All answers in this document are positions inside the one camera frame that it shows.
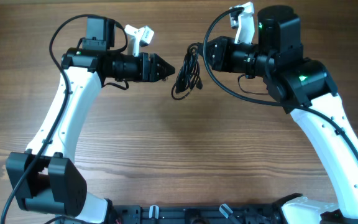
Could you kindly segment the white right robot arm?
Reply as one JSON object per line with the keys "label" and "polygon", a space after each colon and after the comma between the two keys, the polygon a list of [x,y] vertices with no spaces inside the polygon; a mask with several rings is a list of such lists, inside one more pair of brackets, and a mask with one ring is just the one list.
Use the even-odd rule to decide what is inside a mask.
{"label": "white right robot arm", "polygon": [[205,37],[189,46],[193,60],[203,59],[207,72],[261,77],[271,97],[306,134],[333,185],[336,203],[301,194],[277,201],[282,223],[358,223],[358,138],[344,111],[328,69],[303,55],[300,18],[290,6],[254,11],[248,2],[227,15],[235,38]]}

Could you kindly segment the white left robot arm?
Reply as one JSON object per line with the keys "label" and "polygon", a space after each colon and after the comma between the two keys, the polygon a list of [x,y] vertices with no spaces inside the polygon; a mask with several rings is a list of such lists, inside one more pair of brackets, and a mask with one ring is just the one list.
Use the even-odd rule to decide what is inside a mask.
{"label": "white left robot arm", "polygon": [[166,79],[174,67],[157,54],[142,53],[154,32],[86,16],[86,34],[55,61],[60,84],[37,134],[24,152],[12,152],[6,170],[8,198],[23,211],[53,215],[56,223],[122,223],[112,201],[88,191],[75,166],[75,151],[88,111],[102,88],[127,90],[130,82]]}

